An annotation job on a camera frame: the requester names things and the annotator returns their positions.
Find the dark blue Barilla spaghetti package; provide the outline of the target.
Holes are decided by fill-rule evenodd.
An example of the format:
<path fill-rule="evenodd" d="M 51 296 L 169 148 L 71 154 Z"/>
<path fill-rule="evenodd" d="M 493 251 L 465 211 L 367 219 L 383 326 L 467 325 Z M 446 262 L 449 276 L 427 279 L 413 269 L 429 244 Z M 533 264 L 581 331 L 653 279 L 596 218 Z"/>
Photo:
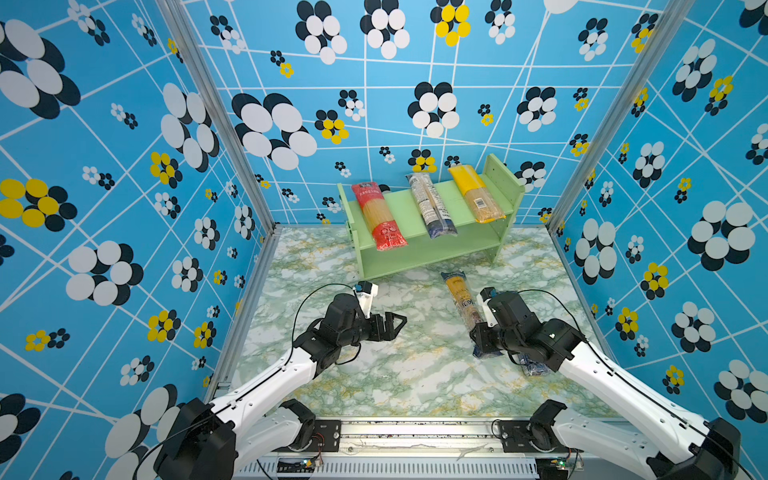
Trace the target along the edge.
<path fill-rule="evenodd" d="M 551 372 L 547 365 L 532 360 L 528 355 L 525 354 L 518 355 L 518 363 L 527 376 L 544 376 Z"/>

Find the red spaghetti package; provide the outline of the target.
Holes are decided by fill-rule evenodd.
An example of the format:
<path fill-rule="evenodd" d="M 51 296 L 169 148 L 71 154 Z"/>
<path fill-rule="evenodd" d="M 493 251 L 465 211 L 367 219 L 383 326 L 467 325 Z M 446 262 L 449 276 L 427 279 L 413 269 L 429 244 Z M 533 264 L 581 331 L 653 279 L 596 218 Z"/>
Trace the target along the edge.
<path fill-rule="evenodd" d="M 407 241 L 379 185 L 375 182 L 359 183 L 352 186 L 352 191 L 377 249 L 387 251 L 405 247 Z"/>

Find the yellow spaghetti package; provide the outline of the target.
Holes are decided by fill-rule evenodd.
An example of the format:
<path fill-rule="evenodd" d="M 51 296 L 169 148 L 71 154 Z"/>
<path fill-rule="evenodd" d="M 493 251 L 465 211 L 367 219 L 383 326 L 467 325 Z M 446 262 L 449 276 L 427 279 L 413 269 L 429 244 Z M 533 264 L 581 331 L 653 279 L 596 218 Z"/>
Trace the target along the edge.
<path fill-rule="evenodd" d="M 487 224 L 506 217 L 472 166 L 457 165 L 449 172 L 477 223 Z"/>

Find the clear blue-label spaghetti package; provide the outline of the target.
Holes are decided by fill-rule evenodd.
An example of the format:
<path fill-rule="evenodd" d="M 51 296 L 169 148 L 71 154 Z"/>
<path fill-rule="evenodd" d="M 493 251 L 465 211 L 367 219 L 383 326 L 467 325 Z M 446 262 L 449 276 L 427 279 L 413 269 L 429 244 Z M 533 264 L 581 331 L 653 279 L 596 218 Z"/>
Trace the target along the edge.
<path fill-rule="evenodd" d="M 406 178 L 429 237 L 436 239 L 445 235 L 457 235 L 453 219 L 430 176 L 427 173 L 412 173 Z"/>

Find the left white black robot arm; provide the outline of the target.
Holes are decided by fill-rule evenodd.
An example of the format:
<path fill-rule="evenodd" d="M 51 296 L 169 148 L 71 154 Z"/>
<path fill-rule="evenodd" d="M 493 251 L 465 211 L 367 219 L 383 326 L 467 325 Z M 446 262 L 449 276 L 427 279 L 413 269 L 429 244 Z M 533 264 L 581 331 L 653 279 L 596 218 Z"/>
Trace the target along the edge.
<path fill-rule="evenodd" d="M 372 302 L 367 293 L 336 295 L 324 316 L 263 373 L 208 403 L 187 402 L 153 450 L 153 473 L 160 479 L 231 479 L 276 449 L 303 447 L 315 416 L 290 394 L 337 365 L 343 348 L 393 341 L 407 323 L 404 315 L 373 313 Z"/>

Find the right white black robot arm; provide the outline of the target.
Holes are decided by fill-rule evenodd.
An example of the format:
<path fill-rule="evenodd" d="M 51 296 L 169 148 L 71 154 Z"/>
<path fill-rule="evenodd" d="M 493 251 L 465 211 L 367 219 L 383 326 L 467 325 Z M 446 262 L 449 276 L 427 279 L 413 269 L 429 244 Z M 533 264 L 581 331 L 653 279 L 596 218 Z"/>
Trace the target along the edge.
<path fill-rule="evenodd" d="M 741 434 L 734 425 L 666 399 L 600 352 L 576 320 L 540 320 L 519 291 L 486 287 L 479 303 L 484 319 L 470 332 L 478 351 L 525 355 L 578 383 L 632 426 L 616 427 L 546 400 L 528 423 L 534 448 L 590 453 L 643 479 L 751 478 L 740 462 Z"/>

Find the green two-tier wooden shelf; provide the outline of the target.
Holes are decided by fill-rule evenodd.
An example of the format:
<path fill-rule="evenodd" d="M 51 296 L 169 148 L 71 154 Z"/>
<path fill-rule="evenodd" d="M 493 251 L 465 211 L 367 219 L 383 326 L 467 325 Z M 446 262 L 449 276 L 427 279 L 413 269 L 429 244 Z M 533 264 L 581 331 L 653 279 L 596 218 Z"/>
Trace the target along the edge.
<path fill-rule="evenodd" d="M 521 179 L 493 154 L 487 156 L 479 177 L 503 210 L 503 219 L 486 224 L 478 223 L 455 182 L 439 182 L 436 184 L 436 190 L 454 220 L 458 234 L 431 239 L 412 194 L 406 190 L 387 192 L 383 197 L 407 241 L 406 246 L 387 251 L 377 249 L 351 189 L 339 185 L 340 203 L 347 217 L 346 228 L 349 237 L 354 244 L 359 277 L 372 281 L 477 252 L 484 252 L 490 261 L 495 261 L 505 243 L 509 228 L 515 222 L 525 186 Z"/>

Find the right green circuit board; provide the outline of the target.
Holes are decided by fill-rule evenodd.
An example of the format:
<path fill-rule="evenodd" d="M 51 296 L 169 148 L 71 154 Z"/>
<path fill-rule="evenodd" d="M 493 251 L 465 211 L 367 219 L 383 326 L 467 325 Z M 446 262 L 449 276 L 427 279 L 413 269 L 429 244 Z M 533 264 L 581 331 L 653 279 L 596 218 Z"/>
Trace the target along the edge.
<path fill-rule="evenodd" d="M 573 463 L 564 459 L 537 459 L 536 468 L 540 480 L 568 480 L 573 473 Z"/>

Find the green circuit board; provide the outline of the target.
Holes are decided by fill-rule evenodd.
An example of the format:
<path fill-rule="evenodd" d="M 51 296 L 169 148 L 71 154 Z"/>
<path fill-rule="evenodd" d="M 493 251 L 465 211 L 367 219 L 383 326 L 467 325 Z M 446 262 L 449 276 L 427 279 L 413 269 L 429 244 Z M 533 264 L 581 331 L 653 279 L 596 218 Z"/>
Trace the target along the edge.
<path fill-rule="evenodd" d="M 304 475 L 316 473 L 323 466 L 320 456 L 307 458 L 279 458 L 276 466 L 278 475 Z"/>
<path fill-rule="evenodd" d="M 573 473 L 573 463 L 564 459 L 537 459 L 536 468 L 540 480 L 568 480 Z"/>

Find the left green circuit board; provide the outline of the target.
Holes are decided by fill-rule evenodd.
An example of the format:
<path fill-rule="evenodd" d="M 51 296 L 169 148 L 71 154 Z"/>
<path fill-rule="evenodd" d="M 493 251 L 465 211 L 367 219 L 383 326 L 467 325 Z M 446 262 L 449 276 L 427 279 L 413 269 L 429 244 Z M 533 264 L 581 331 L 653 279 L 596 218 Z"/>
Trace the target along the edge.
<path fill-rule="evenodd" d="M 316 473 L 323 466 L 320 456 L 307 458 L 279 458 L 276 466 L 278 475 L 304 475 Z"/>

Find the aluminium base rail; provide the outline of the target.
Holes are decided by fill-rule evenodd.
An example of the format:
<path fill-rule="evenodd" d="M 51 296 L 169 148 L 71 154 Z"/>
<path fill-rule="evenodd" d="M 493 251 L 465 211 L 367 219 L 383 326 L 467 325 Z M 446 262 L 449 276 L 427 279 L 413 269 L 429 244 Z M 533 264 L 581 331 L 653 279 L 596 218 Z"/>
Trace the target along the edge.
<path fill-rule="evenodd" d="M 381 428 L 352 427 L 349 431 L 343 431 L 339 422 L 327 431 L 316 431 L 315 425 L 313 415 L 297 414 L 287 408 L 261 416 L 247 428 L 233 421 L 224 422 L 209 411 L 197 418 L 180 412 L 158 453 L 150 458 L 161 479 L 230 479 L 276 450 L 308 449 L 313 440 L 318 442 L 319 451 L 333 450 L 338 442 L 351 443 L 360 438 L 363 452 L 379 448 L 382 458 L 360 461 L 347 471 L 335 470 L 331 477 L 537 479 L 545 455 L 570 448 L 596 455 L 643 479 L 658 479 L 662 470 L 653 470 L 649 462 L 667 457 L 647 437 L 588 419 L 574 410 L 563 410 L 555 417 L 552 446 L 535 448 L 532 458 L 514 457 L 509 461 L 447 462 L 450 452 L 471 447 L 486 450 L 488 436 L 477 422 L 467 427 L 396 422 Z"/>

